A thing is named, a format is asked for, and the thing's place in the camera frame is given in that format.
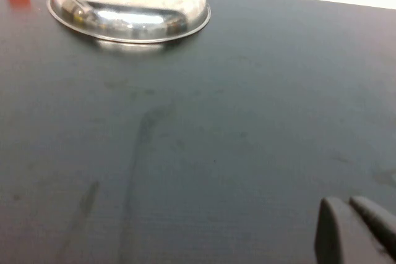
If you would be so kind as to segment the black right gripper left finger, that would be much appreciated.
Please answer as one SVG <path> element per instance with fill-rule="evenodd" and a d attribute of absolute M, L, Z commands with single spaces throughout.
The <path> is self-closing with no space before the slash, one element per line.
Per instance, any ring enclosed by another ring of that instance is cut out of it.
<path fill-rule="evenodd" d="M 316 262 L 393 263 L 349 201 L 336 197 L 321 200 L 314 241 Z"/>

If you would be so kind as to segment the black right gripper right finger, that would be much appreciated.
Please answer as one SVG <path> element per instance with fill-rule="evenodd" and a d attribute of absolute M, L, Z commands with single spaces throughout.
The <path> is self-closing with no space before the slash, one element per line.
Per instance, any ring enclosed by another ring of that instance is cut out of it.
<path fill-rule="evenodd" d="M 362 196 L 351 197 L 349 204 L 360 215 L 374 237 L 395 260 L 395 215 Z"/>

